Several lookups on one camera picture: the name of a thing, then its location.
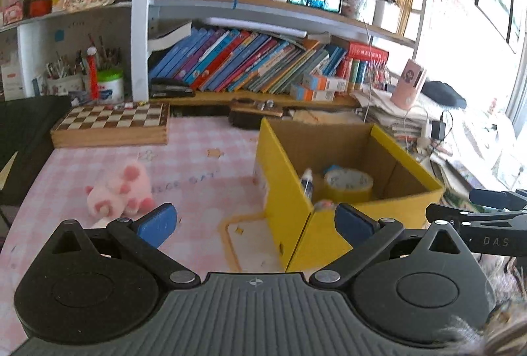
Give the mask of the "yellow tape roll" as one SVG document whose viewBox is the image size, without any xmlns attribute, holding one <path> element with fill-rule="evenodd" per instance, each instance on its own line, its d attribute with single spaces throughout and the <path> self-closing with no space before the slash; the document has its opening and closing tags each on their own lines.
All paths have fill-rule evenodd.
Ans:
<svg viewBox="0 0 527 356">
<path fill-rule="evenodd" d="M 332 168 L 324 175 L 323 194 L 336 203 L 356 204 L 373 197 L 374 179 L 355 168 Z"/>
</svg>

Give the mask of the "blue object in box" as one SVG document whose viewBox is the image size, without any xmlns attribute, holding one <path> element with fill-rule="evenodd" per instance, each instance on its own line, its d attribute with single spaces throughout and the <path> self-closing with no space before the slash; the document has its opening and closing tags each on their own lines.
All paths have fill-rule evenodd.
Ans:
<svg viewBox="0 0 527 356">
<path fill-rule="evenodd" d="M 330 167 L 325 168 L 323 173 L 325 175 L 325 174 L 329 173 L 330 171 L 333 171 L 333 170 L 336 170 L 336 169 L 342 169 L 342 168 L 340 166 L 338 166 L 338 165 L 331 165 Z"/>
</svg>

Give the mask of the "pink plush pig toy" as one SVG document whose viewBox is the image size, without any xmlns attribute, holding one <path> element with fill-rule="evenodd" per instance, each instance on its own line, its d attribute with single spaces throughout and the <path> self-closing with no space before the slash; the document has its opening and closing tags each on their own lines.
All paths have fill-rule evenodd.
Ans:
<svg viewBox="0 0 527 356">
<path fill-rule="evenodd" d="M 90 215 L 98 220 L 136 217 L 155 207 L 147 168 L 139 160 L 126 160 L 94 186 L 86 187 Z"/>
</svg>

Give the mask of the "small white glue bottle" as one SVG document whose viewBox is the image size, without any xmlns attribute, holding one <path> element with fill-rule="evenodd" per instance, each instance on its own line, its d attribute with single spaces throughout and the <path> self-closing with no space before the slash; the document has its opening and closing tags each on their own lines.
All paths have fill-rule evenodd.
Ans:
<svg viewBox="0 0 527 356">
<path fill-rule="evenodd" d="M 314 193 L 314 176 L 313 171 L 311 168 L 307 168 L 301 179 L 300 184 L 302 186 L 303 194 L 305 195 L 305 198 L 309 201 L 313 199 L 313 193 Z"/>
</svg>

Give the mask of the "pink checkered table mat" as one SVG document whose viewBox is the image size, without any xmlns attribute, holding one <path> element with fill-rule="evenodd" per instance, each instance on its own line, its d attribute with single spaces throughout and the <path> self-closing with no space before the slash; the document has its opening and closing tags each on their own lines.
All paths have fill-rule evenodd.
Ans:
<svg viewBox="0 0 527 356">
<path fill-rule="evenodd" d="M 64 220 L 103 227 L 169 203 L 177 211 L 177 226 L 163 251 L 197 274 L 277 268 L 266 233 L 241 254 L 227 240 L 227 222 L 262 209 L 253 173 L 259 134 L 224 118 L 176 118 L 168 130 L 165 144 L 53 151 L 1 250 L 2 354 L 25 340 L 14 311 L 16 287 Z"/>
</svg>

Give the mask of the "yellow cardboard box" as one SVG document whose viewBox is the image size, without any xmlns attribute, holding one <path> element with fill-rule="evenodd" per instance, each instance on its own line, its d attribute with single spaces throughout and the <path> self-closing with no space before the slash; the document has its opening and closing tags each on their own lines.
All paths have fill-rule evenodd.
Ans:
<svg viewBox="0 0 527 356">
<path fill-rule="evenodd" d="M 374 220 L 388 217 L 420 228 L 426 208 L 444 193 L 441 183 L 376 125 L 263 120 L 255 177 L 287 272 L 319 269 L 351 248 L 335 229 L 334 210 L 315 209 L 318 201 L 338 204 L 323 194 L 323 171 L 331 165 L 355 168 L 374 179 L 372 199 L 353 204 Z M 311 201 L 300 184 L 307 168 L 314 176 Z"/>
</svg>

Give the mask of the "black power adapter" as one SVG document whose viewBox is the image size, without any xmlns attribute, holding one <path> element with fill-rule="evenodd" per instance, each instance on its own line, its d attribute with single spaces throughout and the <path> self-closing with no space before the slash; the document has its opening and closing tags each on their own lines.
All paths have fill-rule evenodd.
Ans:
<svg viewBox="0 0 527 356">
<path fill-rule="evenodd" d="M 445 139 L 447 125 L 442 120 L 433 120 L 431 122 L 430 138 L 434 141 L 441 142 Z"/>
</svg>

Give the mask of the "wooden chess board box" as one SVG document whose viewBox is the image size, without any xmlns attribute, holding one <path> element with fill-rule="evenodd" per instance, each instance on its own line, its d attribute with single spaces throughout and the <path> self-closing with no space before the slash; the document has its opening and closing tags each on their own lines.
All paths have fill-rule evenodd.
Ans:
<svg viewBox="0 0 527 356">
<path fill-rule="evenodd" d="M 166 144 L 169 111 L 165 104 L 77 106 L 50 134 L 56 148 Z"/>
</svg>

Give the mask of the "dark blue cap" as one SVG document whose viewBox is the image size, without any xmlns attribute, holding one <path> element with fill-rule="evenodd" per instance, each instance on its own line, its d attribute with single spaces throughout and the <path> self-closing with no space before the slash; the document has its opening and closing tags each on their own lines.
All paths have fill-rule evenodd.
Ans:
<svg viewBox="0 0 527 356">
<path fill-rule="evenodd" d="M 454 109 L 465 109 L 466 100 L 446 83 L 427 80 L 423 84 L 422 93 L 440 106 Z"/>
</svg>

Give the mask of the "white jar green lid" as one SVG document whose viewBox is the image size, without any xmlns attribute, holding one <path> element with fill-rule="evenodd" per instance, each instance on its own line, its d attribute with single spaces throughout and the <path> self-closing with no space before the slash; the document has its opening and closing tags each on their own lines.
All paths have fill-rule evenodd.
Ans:
<svg viewBox="0 0 527 356">
<path fill-rule="evenodd" d="M 117 68 L 101 70 L 97 73 L 99 102 L 101 104 L 120 104 L 124 101 L 123 71 Z"/>
</svg>

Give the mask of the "brown wooden box with knobs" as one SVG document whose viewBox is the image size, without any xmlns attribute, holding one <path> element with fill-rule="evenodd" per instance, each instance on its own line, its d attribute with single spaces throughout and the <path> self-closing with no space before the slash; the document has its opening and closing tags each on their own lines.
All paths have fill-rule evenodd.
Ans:
<svg viewBox="0 0 527 356">
<path fill-rule="evenodd" d="M 258 130 L 262 119 L 282 119 L 284 109 L 273 100 L 234 99 L 230 103 L 229 122 L 236 128 Z"/>
</svg>

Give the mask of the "orange white medicine box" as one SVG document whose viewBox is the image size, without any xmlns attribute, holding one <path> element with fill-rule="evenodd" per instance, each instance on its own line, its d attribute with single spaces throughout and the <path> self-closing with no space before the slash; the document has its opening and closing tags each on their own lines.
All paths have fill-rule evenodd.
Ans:
<svg viewBox="0 0 527 356">
<path fill-rule="evenodd" d="M 337 76 L 305 75 L 302 85 L 312 91 L 346 93 L 348 81 Z"/>
</svg>

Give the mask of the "black Yamaha keyboard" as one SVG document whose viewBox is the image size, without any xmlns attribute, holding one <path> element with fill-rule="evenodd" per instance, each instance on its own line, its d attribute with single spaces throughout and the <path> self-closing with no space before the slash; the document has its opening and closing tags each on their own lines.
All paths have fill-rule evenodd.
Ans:
<svg viewBox="0 0 527 356">
<path fill-rule="evenodd" d="M 1 103 L 1 166 L 13 165 L 1 204 L 21 205 L 54 150 L 51 129 L 70 110 L 67 96 L 40 96 Z"/>
</svg>

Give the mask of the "white pen holder cup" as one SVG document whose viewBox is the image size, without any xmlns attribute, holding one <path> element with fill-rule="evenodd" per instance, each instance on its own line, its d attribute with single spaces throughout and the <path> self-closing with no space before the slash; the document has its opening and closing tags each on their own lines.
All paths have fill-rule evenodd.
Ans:
<svg viewBox="0 0 527 356">
<path fill-rule="evenodd" d="M 70 92 L 84 90 L 83 79 L 79 74 L 58 79 L 48 79 L 46 85 L 48 94 L 53 95 L 68 95 Z"/>
</svg>

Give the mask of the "red white doll figure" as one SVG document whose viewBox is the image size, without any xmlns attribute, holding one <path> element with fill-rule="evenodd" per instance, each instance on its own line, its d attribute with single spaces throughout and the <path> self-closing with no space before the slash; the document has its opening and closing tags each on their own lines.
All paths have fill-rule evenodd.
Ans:
<svg viewBox="0 0 527 356">
<path fill-rule="evenodd" d="M 51 0 L 30 0 L 29 16 L 31 18 L 42 17 L 52 11 Z"/>
</svg>

